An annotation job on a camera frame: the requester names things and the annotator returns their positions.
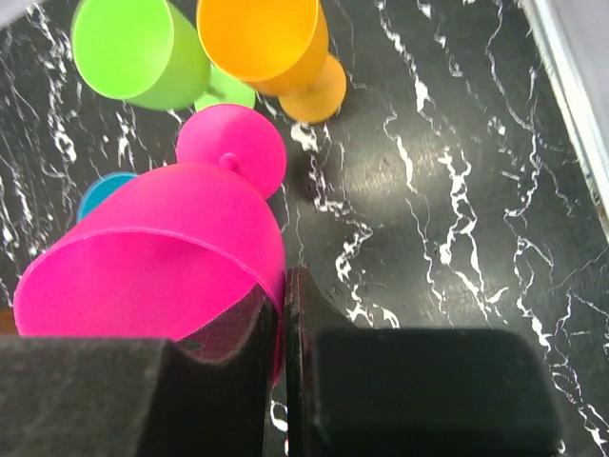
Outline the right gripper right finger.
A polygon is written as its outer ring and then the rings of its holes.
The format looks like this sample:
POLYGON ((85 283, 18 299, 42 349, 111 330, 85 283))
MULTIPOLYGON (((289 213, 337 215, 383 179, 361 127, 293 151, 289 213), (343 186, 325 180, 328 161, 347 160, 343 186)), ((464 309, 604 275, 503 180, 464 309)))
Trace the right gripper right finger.
POLYGON ((491 328, 359 328, 292 268, 285 286, 293 456, 555 456, 539 356, 491 328))

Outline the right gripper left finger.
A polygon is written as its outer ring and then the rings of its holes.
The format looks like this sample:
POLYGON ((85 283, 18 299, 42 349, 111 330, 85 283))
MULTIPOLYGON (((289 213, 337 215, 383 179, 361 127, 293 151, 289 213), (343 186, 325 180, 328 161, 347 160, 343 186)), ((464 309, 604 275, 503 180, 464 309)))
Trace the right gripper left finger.
POLYGON ((1 341, 5 456, 259 456, 277 313, 254 288, 180 342, 1 341))

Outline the magenta wine glass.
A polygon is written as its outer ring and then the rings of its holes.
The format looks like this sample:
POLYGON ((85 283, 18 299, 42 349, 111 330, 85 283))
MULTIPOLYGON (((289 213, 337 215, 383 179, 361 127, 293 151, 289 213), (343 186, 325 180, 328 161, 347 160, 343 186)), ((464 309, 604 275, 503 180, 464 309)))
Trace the magenta wine glass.
POLYGON ((178 341, 261 288, 285 297, 268 205, 285 144, 261 113, 221 104, 182 126, 177 161, 115 190, 39 255, 13 298, 18 332, 178 341))

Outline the blue wine glass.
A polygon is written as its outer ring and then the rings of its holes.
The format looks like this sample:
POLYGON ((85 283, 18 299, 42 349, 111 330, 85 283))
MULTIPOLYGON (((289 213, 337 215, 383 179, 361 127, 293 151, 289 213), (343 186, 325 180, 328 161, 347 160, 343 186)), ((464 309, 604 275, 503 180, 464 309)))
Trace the blue wine glass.
POLYGON ((79 224, 101 203, 108 199, 112 193, 137 177, 138 175, 134 172, 117 171, 97 179, 88 187, 81 199, 77 210, 76 223, 79 224))

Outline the green wine glass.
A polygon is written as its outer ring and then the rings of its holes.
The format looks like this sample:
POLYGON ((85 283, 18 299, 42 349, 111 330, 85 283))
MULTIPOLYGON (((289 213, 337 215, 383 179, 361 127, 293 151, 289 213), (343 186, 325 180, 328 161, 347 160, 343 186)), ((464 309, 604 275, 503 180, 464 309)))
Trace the green wine glass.
POLYGON ((71 47, 84 81, 109 99, 153 110, 256 103, 255 90, 210 62, 195 27, 169 1, 82 1, 71 47))

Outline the orange yellow wine glass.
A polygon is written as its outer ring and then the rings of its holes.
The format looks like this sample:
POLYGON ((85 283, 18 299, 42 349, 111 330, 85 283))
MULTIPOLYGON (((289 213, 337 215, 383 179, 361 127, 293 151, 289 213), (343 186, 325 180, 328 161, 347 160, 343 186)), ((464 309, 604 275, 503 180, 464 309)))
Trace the orange yellow wine glass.
POLYGON ((319 0, 200 1, 196 27, 216 67, 277 97, 291 119, 317 124, 340 110, 346 76, 319 0))

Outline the aluminium base frame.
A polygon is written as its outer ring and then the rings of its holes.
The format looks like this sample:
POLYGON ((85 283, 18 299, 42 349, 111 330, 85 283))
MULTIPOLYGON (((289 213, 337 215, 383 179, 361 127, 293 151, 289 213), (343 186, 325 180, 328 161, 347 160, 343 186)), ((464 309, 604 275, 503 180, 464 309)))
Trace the aluminium base frame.
POLYGON ((584 178, 608 214, 608 3, 523 1, 584 178))

